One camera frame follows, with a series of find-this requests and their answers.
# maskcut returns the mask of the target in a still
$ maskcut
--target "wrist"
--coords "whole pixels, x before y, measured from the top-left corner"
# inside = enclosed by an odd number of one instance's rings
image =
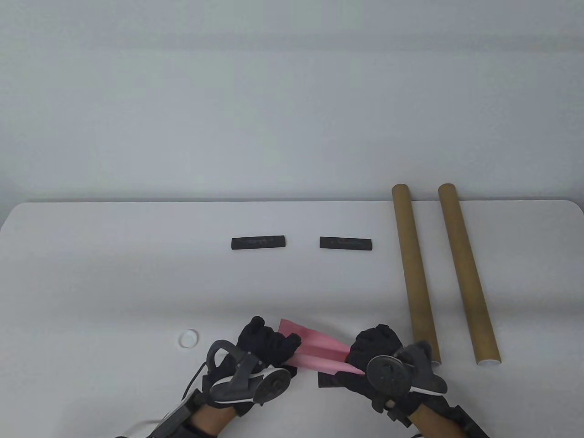
[[[233,407],[218,409],[203,405],[190,417],[187,424],[210,437],[216,437],[236,416],[237,412]]]

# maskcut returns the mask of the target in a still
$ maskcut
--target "cardboard tube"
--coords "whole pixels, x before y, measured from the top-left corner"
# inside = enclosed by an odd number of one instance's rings
[[[486,308],[485,296],[468,240],[467,227],[464,225],[456,187],[452,184],[443,184],[438,188],[438,194],[475,359],[479,365],[501,363],[501,355],[493,333],[489,311]]]
[[[399,248],[404,266],[405,288],[408,292],[409,315],[415,342],[426,340],[432,346],[432,362],[442,363],[434,317],[430,306],[422,253],[413,219],[412,198],[405,184],[391,189],[394,198],[395,221],[398,226]]]

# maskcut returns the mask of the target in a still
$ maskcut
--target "human hand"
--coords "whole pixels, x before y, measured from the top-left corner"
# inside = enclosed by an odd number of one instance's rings
[[[403,345],[395,332],[385,324],[379,324],[357,335],[345,362],[365,372],[371,359],[376,356],[391,356],[401,347]],[[335,374],[335,378],[349,391],[371,400],[371,407],[379,413],[383,412],[390,400],[387,394],[377,391],[366,376],[340,371]]]
[[[284,368],[290,372],[291,376],[296,375],[297,369],[283,365],[301,344],[301,339],[298,335],[292,333],[285,337],[281,333],[274,332],[271,327],[265,325],[265,321],[261,317],[253,317],[249,324],[247,324],[239,335],[237,346],[244,352],[250,352],[255,355],[261,364],[258,364],[253,370],[254,373],[260,372],[267,366],[275,366]],[[228,355],[223,362],[214,370],[203,377],[203,393],[209,394],[211,387],[222,378],[233,376],[236,372],[236,359]],[[243,402],[237,404],[219,404],[213,402],[210,397],[207,397],[207,404],[214,408],[228,408],[234,407],[239,416],[246,414],[253,403]]]

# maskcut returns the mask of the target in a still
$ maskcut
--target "pink cloth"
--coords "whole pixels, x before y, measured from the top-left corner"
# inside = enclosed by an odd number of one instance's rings
[[[335,374],[345,371],[353,374],[365,374],[363,371],[345,363],[349,347],[324,333],[295,324],[287,319],[280,320],[278,331],[284,336],[296,333],[302,339],[302,345],[287,365]]]

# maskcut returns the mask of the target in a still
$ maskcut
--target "skin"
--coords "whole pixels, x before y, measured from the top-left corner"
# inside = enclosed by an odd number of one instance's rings
[[[190,424],[209,435],[219,435],[237,416],[234,408],[216,409],[202,406],[190,418]],[[458,425],[421,405],[409,420],[425,438],[467,438]]]

